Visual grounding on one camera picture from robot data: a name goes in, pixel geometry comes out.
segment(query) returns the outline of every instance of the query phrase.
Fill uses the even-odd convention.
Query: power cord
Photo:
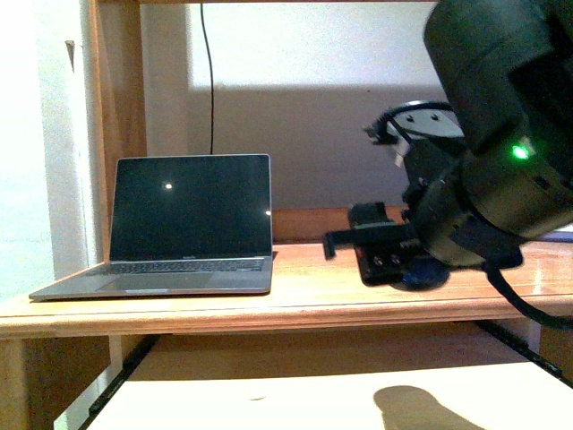
[[[213,80],[213,61],[211,60],[209,39],[207,38],[207,30],[205,29],[205,13],[203,11],[203,3],[201,3],[200,5],[200,10],[201,10],[201,28],[203,30],[203,39],[205,40],[205,48],[207,49],[207,58],[209,59],[210,94],[211,94],[210,155],[213,155],[214,153],[213,143],[215,134],[215,82]]]
[[[143,359],[153,349],[155,344],[159,341],[159,337],[160,336],[158,334],[149,334],[145,336],[140,344],[133,349],[125,359],[123,368],[119,374],[117,374],[114,380],[109,383],[106,389],[103,390],[99,397],[89,407],[88,418],[83,422],[78,430],[88,430],[102,409],[108,404],[121,386],[129,379],[137,366],[141,364]]]
[[[546,314],[541,309],[529,305],[523,298],[517,295],[515,290],[503,278],[500,267],[492,263],[484,263],[483,271],[487,275],[487,280],[493,285],[498,292],[504,296],[513,307],[515,307],[522,315],[531,318],[537,323],[553,329],[566,330],[573,328],[573,319],[565,318],[562,316],[553,316]]]

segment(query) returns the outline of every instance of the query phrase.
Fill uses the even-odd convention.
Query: wooden desk
[[[406,293],[367,288],[353,252],[325,262],[320,245],[278,245],[272,290],[259,297],[192,297],[30,303],[0,307],[0,428],[50,428],[62,408],[107,363],[109,335],[222,333],[434,323],[517,317],[479,272],[443,288]],[[573,309],[573,247],[525,246],[507,271],[518,294],[547,312]]]
[[[470,322],[175,335],[89,429],[564,430],[572,402]]]

